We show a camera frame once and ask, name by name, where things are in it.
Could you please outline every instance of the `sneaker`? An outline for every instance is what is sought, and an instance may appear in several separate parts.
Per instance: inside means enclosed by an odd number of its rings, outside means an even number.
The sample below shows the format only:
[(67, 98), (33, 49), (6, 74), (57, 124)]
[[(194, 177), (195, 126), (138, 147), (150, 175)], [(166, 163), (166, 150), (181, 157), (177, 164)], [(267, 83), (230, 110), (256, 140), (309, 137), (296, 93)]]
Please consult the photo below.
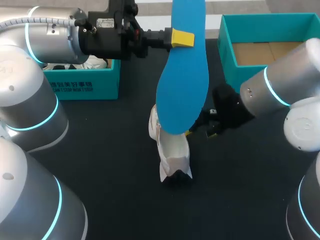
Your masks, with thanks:
[(160, 180), (171, 177), (177, 171), (192, 178), (190, 151), (185, 134), (172, 135), (165, 132), (159, 123), (156, 105), (151, 109), (149, 135), (156, 141), (160, 156)]

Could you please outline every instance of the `cyan led ring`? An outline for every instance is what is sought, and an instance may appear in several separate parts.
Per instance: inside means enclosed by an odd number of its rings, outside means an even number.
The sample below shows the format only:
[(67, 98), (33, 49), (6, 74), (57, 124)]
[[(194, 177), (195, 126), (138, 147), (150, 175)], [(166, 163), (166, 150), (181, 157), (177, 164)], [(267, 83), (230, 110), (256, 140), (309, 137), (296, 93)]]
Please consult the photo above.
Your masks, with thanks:
[(56, 214), (55, 214), (55, 217), (53, 219), (53, 222), (49, 228), (49, 230), (46, 232), (46, 234), (44, 235), (44, 237), (41, 239), (41, 240), (47, 240), (47, 238), (49, 237), (49, 235), (51, 234), (51, 232), (53, 231), (53, 229), (55, 228), (56, 226), (56, 223), (58, 221), (58, 218), (59, 218), (59, 215), (60, 215), (60, 212), (61, 212), (61, 206), (62, 206), (62, 191), (61, 191), (61, 186), (59, 184), (59, 181), (58, 179), (53, 176), (54, 179), (56, 180), (56, 183), (58, 185), (58, 188), (59, 188), (59, 204), (58, 204), (58, 209), (56, 211)]
[(44, 121), (40, 122), (39, 124), (37, 124), (35, 126), (27, 127), (27, 128), (14, 128), (14, 127), (11, 127), (9, 125), (7, 125), (7, 126), (10, 129), (12, 129), (14, 131), (17, 131), (17, 132), (29, 131), (29, 130), (36, 129), (36, 128), (42, 126), (43, 124), (48, 122), (55, 115), (55, 113), (57, 112), (58, 105), (59, 105), (59, 100), (58, 100), (57, 95), (55, 96), (55, 98), (56, 98), (56, 105), (55, 105), (55, 108), (54, 108), (53, 112), (50, 114), (50, 116), (48, 116)]
[(308, 221), (305, 213), (304, 213), (304, 210), (302, 209), (302, 205), (301, 205), (301, 200), (300, 200), (300, 189), (301, 189), (301, 185), (302, 185), (302, 182), (304, 180), (305, 177), (302, 178), (301, 182), (300, 182), (300, 185), (299, 185), (299, 190), (298, 190), (298, 202), (299, 202), (299, 207), (300, 207), (300, 211), (301, 211), (301, 214), (306, 222), (306, 224), (309, 226), (309, 228), (311, 229), (311, 231), (320, 239), (320, 234), (317, 233), (317, 231), (311, 226), (310, 222)]
[[(32, 9), (30, 10), (30, 12), (28, 13), (28, 16), (27, 16), (27, 17), (28, 17), (28, 18), (31, 18), (33, 12), (34, 12), (37, 8), (39, 8), (39, 6), (35, 6), (34, 8), (32, 8)], [(43, 64), (42, 61), (39, 61), (38, 58), (36, 58), (34, 52), (33, 52), (32, 49), (31, 49), (30, 40), (29, 40), (29, 23), (26, 23), (26, 24), (25, 24), (25, 27), (24, 27), (24, 35), (25, 35), (26, 46), (27, 46), (27, 48), (28, 48), (28, 50), (29, 50), (29, 53), (30, 53), (31, 57), (33, 57), (33, 59), (36, 60), (38, 63)]]
[(268, 89), (270, 90), (270, 92), (272, 93), (272, 95), (275, 97), (275, 99), (277, 99), (280, 103), (282, 103), (282, 104), (285, 105), (285, 106), (290, 106), (290, 104), (288, 104), (288, 103), (286, 103), (285, 101), (283, 101), (283, 100), (275, 93), (275, 91), (272, 89), (272, 86), (271, 86), (271, 84), (270, 84), (270, 82), (269, 82), (269, 80), (268, 80), (268, 76), (267, 76), (267, 68), (268, 68), (268, 67), (266, 67), (266, 68), (264, 69), (263, 75), (264, 75), (264, 80), (265, 80), (265, 83), (266, 83)]

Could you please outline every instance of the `blue insole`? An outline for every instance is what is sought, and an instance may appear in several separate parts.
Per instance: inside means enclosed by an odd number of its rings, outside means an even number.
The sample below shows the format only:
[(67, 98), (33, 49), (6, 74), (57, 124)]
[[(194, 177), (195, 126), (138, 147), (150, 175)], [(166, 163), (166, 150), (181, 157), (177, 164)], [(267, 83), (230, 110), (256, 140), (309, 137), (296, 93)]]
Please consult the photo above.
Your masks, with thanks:
[(205, 0), (173, 0), (171, 27), (193, 33), (195, 38), (194, 47), (170, 50), (158, 82), (156, 110), (167, 133), (186, 132), (204, 106), (209, 87), (205, 26)]

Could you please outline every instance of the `teal box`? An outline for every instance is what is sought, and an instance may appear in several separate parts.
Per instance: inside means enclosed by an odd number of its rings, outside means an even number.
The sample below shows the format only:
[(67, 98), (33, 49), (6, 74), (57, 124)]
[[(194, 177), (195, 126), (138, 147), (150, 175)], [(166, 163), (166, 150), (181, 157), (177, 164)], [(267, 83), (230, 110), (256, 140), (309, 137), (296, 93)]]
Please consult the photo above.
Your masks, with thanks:
[(120, 60), (112, 60), (111, 68), (43, 72), (59, 100), (115, 100), (118, 98), (120, 66)]
[(320, 38), (320, 19), (315, 13), (223, 15), (218, 50), (226, 82), (239, 92), (243, 82), (267, 66), (239, 66), (232, 43), (304, 42), (311, 38)]

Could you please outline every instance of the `black tabletop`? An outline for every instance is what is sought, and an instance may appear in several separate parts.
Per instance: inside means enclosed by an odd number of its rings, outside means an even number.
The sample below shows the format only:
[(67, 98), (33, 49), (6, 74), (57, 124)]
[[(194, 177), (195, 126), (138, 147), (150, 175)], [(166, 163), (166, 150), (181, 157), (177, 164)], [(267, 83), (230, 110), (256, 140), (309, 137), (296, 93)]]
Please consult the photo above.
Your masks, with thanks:
[[(216, 40), (206, 52), (212, 89), (224, 81)], [(82, 200), (87, 240), (288, 240), (287, 204), (316, 156), (286, 141), (288, 109), (209, 140), (191, 134), (192, 184), (160, 183), (148, 120), (167, 58), (123, 61), (116, 101), (63, 101), (69, 132), (33, 154)]]

